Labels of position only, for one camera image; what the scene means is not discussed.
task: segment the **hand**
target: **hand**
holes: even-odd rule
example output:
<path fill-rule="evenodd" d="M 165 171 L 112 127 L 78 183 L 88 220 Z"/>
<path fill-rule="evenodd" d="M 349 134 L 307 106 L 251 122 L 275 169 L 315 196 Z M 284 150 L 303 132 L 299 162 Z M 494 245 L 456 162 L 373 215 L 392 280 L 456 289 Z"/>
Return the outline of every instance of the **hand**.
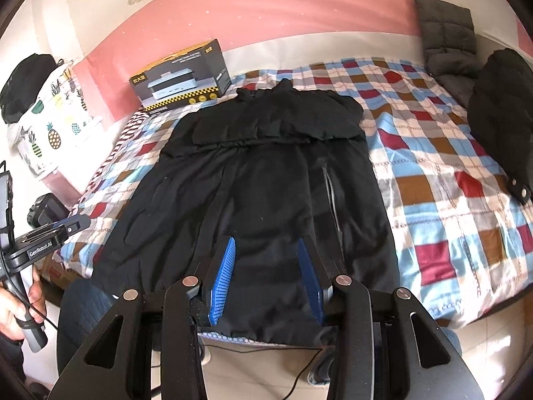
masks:
<path fill-rule="evenodd" d="M 41 285 L 41 279 L 37 268 L 33 266 L 34 283 L 28 292 L 28 298 L 31 304 L 46 316 L 46 305 Z M 17 325 L 14 316 L 23 319 L 26 314 L 25 305 L 14 295 L 8 292 L 0 284 L 0 332 L 13 341 L 23 340 L 24 333 Z M 33 308 L 30 308 L 30 314 L 37 323 L 42 323 L 43 318 L 38 315 Z"/>

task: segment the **tiled floor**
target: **tiled floor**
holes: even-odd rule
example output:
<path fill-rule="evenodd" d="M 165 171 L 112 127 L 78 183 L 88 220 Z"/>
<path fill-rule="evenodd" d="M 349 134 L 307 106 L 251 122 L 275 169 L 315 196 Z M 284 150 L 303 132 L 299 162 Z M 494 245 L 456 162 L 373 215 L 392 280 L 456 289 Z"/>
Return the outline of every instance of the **tiled floor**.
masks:
<path fill-rule="evenodd" d="M 58 308 L 49 306 L 49 315 L 57 321 Z M 46 330 L 49 344 L 38 354 L 25 350 L 25 372 L 52 386 L 57 378 L 55 333 Z M 486 319 L 457 330 L 463 359 L 478 381 L 486 400 L 492 400 L 518 369 L 524 353 L 533 342 L 533 329 L 524 327 L 523 302 Z M 211 342 L 237 350 L 249 347 Z M 312 350 L 269 350 L 249 354 L 210 347 L 211 360 L 204 367 L 204 378 L 210 400 L 281 400 L 288 394 L 296 375 L 314 354 Z M 320 400 L 327 388 L 308 385 L 305 375 L 298 381 L 290 400 Z M 159 369 L 153 369 L 153 386 L 159 385 Z"/>

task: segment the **person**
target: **person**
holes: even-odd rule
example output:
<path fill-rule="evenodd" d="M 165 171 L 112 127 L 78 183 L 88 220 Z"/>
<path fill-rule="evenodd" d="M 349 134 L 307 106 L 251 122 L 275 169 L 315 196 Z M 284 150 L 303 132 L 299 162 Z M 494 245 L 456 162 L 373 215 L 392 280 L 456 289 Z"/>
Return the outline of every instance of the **person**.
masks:
<path fill-rule="evenodd" d="M 33 285 L 28 300 L 46 316 L 45 296 L 39 273 L 33 267 Z M 58 322 L 57 363 L 61 374 L 78 348 L 97 325 L 116 299 L 92 284 L 90 279 L 80 278 L 69 285 L 61 300 Z M 0 354 L 10 364 L 17 376 L 24 381 L 22 343 L 24 332 L 14 316 L 22 317 L 24 304 L 0 284 Z M 43 318 L 34 309 L 30 314 L 37 323 Z"/>

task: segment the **checkered bedsheet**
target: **checkered bedsheet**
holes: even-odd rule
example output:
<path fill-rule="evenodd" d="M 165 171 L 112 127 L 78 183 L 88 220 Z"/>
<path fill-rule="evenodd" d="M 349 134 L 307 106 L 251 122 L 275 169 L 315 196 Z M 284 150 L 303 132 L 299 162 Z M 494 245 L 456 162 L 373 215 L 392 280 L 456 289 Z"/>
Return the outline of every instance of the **checkered bedsheet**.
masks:
<path fill-rule="evenodd" d="M 334 89 L 362 105 L 401 283 L 434 318 L 462 326 L 532 282 L 532 203 L 522 207 L 510 198 L 503 171 L 470 136 L 465 110 L 423 68 L 351 58 L 258 70 L 235 77 L 220 101 L 234 97 L 238 87 L 271 88 L 283 78 L 300 90 Z M 69 267 L 91 275 L 94 255 L 179 119 L 211 104 L 151 118 L 134 114 L 75 208 L 92 221 L 61 250 Z"/>

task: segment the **blue gripper pad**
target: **blue gripper pad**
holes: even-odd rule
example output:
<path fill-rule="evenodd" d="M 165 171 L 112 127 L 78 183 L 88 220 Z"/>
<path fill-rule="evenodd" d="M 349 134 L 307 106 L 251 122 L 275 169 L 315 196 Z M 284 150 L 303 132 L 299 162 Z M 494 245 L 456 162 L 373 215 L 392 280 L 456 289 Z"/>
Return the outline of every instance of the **blue gripper pad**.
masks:
<path fill-rule="evenodd" d="M 302 280 L 311 306 L 311 312 L 318 323 L 321 324 L 325 318 L 322 290 L 314 271 L 309 251 L 302 238 L 298 240 L 298 264 L 300 272 L 302 272 Z"/>
<path fill-rule="evenodd" d="M 215 326 L 222 316 L 228 289 L 230 287 L 231 274 L 235 265 L 235 239 L 230 238 L 226 247 L 226 252 L 222 257 L 219 273 L 215 279 L 215 284 L 211 290 L 211 310 L 209 312 L 209 321 Z"/>

